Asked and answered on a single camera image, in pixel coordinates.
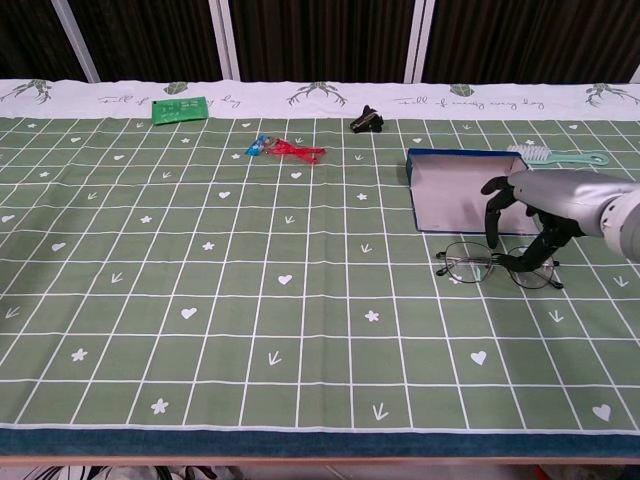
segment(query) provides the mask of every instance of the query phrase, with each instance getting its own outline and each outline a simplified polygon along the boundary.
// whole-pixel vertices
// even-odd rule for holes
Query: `eyeglasses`
[[[508,255],[520,256],[526,247],[516,247],[509,250]],[[436,272],[439,277],[449,274],[461,283],[480,283],[493,270],[495,265],[501,265],[500,258],[504,254],[493,253],[488,247],[475,242],[456,242],[447,247],[444,252],[438,252],[436,258],[444,260],[445,266]],[[553,259],[548,259],[542,266],[532,272],[514,272],[509,269],[511,279],[522,288],[539,289],[547,285],[562,289],[564,285],[553,279],[555,267],[559,265]]]

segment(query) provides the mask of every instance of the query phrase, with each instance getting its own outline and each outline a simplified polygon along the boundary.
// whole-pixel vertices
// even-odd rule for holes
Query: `green brush handle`
[[[545,163],[582,163],[603,167],[609,163],[609,157],[602,152],[550,153]]]

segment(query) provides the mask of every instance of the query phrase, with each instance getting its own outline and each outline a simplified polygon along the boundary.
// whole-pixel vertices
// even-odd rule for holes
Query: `red toy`
[[[272,146],[266,148],[271,155],[295,155],[301,160],[312,165],[318,163],[317,156],[322,156],[327,151],[324,148],[296,147],[278,138]]]

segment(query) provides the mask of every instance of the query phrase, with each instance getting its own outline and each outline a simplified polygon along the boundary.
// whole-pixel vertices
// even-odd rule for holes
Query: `glasses lens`
[[[517,247],[509,251],[509,255],[521,256],[527,247]],[[514,282],[522,288],[543,288],[549,284],[549,280],[553,278],[553,260],[547,259],[538,269],[533,272],[512,272],[509,271]]]
[[[459,282],[481,282],[491,270],[491,250],[473,242],[452,243],[445,256],[449,274]]]

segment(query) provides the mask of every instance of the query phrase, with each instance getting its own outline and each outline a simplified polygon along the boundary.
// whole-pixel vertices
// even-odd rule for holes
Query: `robotic arm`
[[[498,192],[485,212],[490,248],[498,245],[500,211],[516,201],[527,215],[538,215],[542,232],[519,257],[501,255],[500,263],[514,272],[539,268],[573,237],[604,237],[614,252],[640,261],[640,184],[584,170],[521,171],[495,177],[482,187]]]

